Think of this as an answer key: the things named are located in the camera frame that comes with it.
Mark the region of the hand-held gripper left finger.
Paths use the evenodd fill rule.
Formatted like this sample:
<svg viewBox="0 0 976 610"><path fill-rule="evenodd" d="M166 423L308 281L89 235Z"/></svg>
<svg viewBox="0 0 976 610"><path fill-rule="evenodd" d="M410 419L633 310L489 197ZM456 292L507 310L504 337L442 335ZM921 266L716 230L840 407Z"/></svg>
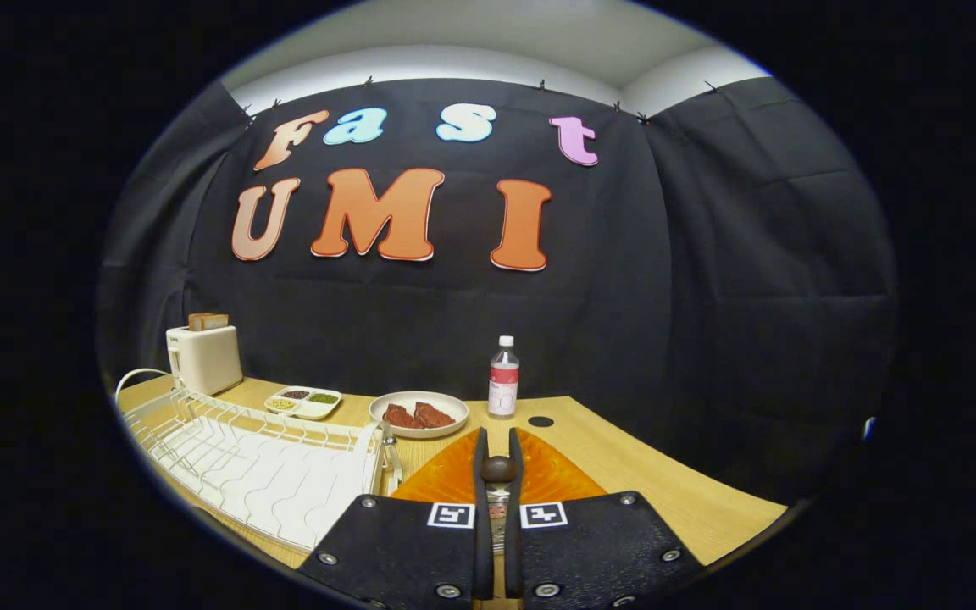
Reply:
<svg viewBox="0 0 976 610"><path fill-rule="evenodd" d="M384 609L474 609L493 596L487 432L465 434L391 496L353 498L301 575Z"/></svg>

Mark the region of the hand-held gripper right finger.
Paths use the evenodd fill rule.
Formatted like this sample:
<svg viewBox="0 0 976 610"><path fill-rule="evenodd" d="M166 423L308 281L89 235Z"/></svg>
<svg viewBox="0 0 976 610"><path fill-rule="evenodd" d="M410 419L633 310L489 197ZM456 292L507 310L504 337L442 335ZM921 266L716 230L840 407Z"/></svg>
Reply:
<svg viewBox="0 0 976 610"><path fill-rule="evenodd" d="M638 491L607 493L514 428L505 595L525 609L616 609L689 585L702 563Z"/></svg>

